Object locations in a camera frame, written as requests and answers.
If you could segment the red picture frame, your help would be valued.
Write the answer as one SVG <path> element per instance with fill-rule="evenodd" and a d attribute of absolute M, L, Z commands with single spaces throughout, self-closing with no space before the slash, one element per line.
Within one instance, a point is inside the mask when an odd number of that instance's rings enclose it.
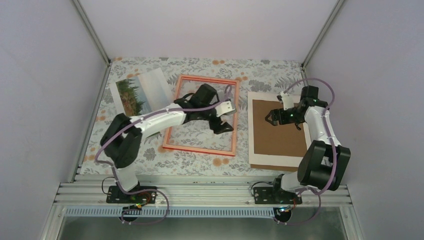
<path fill-rule="evenodd" d="M 234 79 L 181 74 L 176 82 L 175 97 L 179 99 L 187 94 L 195 93 L 202 84 L 212 86 L 217 91 L 220 100 L 224 98 L 225 88 L 231 86 L 228 98 L 235 107 L 238 107 L 240 82 Z M 236 155 L 238 114 L 223 115 L 221 120 L 231 125 L 234 130 L 214 134 L 206 120 L 191 121 L 168 128 L 164 135 L 162 147 L 179 151 L 234 157 Z"/>

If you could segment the landscape photo print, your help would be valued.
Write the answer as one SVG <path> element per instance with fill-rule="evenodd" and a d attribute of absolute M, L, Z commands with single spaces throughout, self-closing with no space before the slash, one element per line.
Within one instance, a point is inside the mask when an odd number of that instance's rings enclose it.
<path fill-rule="evenodd" d="M 174 100 L 172 90 L 160 68 L 113 81 L 109 84 L 109 89 L 116 112 L 128 117 L 160 110 Z"/>

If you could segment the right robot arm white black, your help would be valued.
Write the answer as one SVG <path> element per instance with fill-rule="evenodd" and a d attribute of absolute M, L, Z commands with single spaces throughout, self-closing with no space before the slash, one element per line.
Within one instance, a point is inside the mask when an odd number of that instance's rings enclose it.
<path fill-rule="evenodd" d="M 278 177 L 279 185 L 271 189 L 271 198 L 284 203 L 292 194 L 313 189 L 316 195 L 336 191 L 351 157 L 349 148 L 337 139 L 330 121 L 330 104 L 319 99 L 319 88 L 305 86 L 294 105 L 287 91 L 277 96 L 283 107 L 271 110 L 265 120 L 273 126 L 293 124 L 299 130 L 306 123 L 311 144 L 296 172 Z"/>

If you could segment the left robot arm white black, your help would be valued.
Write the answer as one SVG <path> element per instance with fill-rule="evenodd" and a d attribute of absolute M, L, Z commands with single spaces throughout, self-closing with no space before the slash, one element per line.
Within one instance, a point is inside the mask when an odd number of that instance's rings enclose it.
<path fill-rule="evenodd" d="M 119 196 L 131 203 L 139 197 L 139 181 L 134 170 L 142 139 L 164 129 L 192 121 L 207 121 L 209 129 L 220 135 L 234 131 L 222 116 L 236 113 L 237 108 L 229 97 L 232 86 L 227 85 L 220 98 L 215 88 L 202 84 L 195 93 L 188 93 L 170 105 L 139 116 L 116 115 L 100 140 L 95 162 L 111 166 L 120 188 Z"/>

